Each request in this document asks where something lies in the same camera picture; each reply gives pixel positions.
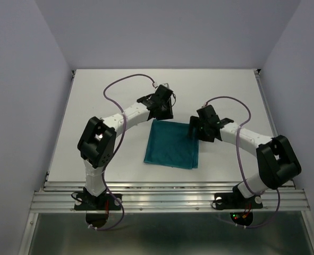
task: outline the glass panel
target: glass panel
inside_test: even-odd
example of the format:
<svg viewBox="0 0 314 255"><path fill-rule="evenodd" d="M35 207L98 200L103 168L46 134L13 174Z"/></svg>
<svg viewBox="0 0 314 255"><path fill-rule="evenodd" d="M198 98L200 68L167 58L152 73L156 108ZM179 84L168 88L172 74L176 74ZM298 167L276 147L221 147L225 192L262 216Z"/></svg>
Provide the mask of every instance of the glass panel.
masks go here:
<svg viewBox="0 0 314 255"><path fill-rule="evenodd" d="M102 232L88 229L83 214L41 214L30 254L313 254L300 212L279 212L269 225L251 230L217 216L131 214L114 230ZM254 213L253 224L269 216L271 212ZM108 225L119 215L110 217Z"/></svg>

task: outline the white wall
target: white wall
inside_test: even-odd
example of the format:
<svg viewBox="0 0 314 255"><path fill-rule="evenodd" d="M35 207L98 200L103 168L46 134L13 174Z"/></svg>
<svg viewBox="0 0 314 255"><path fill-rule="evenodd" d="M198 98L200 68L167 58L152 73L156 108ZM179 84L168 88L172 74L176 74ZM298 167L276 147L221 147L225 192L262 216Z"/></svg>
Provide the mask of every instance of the white wall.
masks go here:
<svg viewBox="0 0 314 255"><path fill-rule="evenodd" d="M270 54L261 79L275 124L302 165L295 179L314 215L314 0L303 0Z"/></svg>
<svg viewBox="0 0 314 255"><path fill-rule="evenodd" d="M299 0L36 0L76 68L260 68Z"/></svg>
<svg viewBox="0 0 314 255"><path fill-rule="evenodd" d="M33 0L0 0L0 254L17 254L71 71Z"/></svg>

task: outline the screw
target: screw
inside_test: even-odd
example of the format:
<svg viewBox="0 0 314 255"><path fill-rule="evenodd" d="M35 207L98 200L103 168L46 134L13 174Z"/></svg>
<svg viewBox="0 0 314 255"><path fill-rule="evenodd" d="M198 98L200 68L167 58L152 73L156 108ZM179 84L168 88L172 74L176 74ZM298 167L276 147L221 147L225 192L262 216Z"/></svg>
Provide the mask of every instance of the screw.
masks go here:
<svg viewBox="0 0 314 255"><path fill-rule="evenodd" d="M257 204L261 204L261 203L262 203L262 198L261 198L261 197L255 197L255 198L254 198L254 201L255 201Z"/></svg>

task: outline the teal cloth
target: teal cloth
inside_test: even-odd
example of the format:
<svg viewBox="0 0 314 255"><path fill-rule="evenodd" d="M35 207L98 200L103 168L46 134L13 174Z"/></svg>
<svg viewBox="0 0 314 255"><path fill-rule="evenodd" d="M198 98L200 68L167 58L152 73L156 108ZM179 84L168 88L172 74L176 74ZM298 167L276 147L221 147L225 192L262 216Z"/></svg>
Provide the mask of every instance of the teal cloth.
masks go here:
<svg viewBox="0 0 314 255"><path fill-rule="evenodd" d="M144 163L197 168L199 143L187 137L188 129L188 124L153 120Z"/></svg>

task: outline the robotic arm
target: robotic arm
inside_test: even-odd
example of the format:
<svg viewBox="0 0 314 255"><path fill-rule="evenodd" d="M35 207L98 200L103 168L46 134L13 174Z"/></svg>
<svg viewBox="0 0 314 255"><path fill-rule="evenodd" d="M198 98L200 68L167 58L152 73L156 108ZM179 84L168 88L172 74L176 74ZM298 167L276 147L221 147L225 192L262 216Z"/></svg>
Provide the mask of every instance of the robotic arm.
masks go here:
<svg viewBox="0 0 314 255"><path fill-rule="evenodd" d="M212 105L197 110L197 113L199 117L190 118L189 137L194 133L202 141L214 142L218 139L236 144L239 125L233 120L220 120ZM246 180L249 188L241 182L232 193L215 194L218 210L244 209L249 204L254 209L262 208L261 203L255 202L255 194L276 189L301 173L301 166L286 137L279 135L272 138L242 128L239 139L239 147L257 158L258 173Z"/></svg>
<svg viewBox="0 0 314 255"><path fill-rule="evenodd" d="M102 119L93 117L88 121L78 143L86 168L86 184L83 194L78 194L77 199L91 205L92 209L103 209L104 202L109 197L106 196L106 188L101 175L113 158L115 139L122 134L124 129L124 117L126 130L151 118L157 120L173 118L170 100L172 94L173 91L168 88L167 84L159 85L155 93L139 98L123 114L115 114ZM87 208L82 206L80 210L87 210Z"/></svg>

